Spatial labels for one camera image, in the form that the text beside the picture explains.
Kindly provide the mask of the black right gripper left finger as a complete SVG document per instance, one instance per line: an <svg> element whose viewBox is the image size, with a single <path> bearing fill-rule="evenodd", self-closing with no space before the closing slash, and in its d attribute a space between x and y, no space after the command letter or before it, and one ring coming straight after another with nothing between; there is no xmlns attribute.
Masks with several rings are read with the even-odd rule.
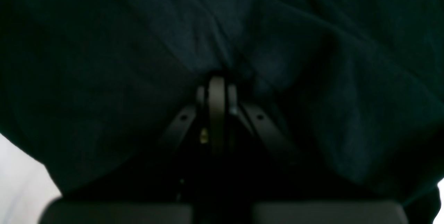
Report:
<svg viewBox="0 0 444 224"><path fill-rule="evenodd" d="M153 179L140 201L99 200L52 202L42 224L193 224L193 203L182 203L198 165L226 153L226 82L213 77L200 86L195 104L186 105L143 161Z"/></svg>

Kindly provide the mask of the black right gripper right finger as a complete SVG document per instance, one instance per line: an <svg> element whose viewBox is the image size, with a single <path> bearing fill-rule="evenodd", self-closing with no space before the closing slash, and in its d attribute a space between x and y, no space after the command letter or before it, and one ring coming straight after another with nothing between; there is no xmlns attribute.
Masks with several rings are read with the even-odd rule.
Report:
<svg viewBox="0 0 444 224"><path fill-rule="evenodd" d="M227 86L228 121L238 121L283 178L289 199L262 200L253 207L255 224L407 224L401 205L371 200L357 186L311 161L258 105L239 101Z"/></svg>

